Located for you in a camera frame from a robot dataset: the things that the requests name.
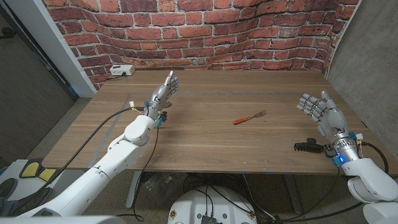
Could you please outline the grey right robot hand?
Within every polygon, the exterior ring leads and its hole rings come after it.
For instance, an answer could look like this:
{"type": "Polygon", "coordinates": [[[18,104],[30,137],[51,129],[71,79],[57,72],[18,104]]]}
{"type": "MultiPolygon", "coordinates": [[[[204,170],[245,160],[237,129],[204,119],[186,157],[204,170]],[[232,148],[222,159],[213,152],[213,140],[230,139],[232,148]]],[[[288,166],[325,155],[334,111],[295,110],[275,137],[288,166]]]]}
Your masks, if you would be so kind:
{"type": "Polygon", "coordinates": [[[297,108],[314,121],[320,134],[329,140],[340,157],[341,163],[360,159],[344,114],[325,90],[321,92],[320,99],[304,93],[297,108]]]}

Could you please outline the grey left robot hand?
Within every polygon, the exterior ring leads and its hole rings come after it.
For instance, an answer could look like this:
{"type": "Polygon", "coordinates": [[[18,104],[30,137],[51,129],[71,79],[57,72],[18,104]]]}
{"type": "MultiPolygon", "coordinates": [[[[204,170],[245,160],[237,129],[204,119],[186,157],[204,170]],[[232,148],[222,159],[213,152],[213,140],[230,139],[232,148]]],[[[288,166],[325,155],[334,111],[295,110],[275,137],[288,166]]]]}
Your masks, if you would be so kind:
{"type": "Polygon", "coordinates": [[[165,108],[168,99],[178,90],[178,82],[178,78],[174,76],[174,71],[170,71],[164,83],[152,93],[150,101],[144,109],[144,115],[156,120],[165,108]]]}

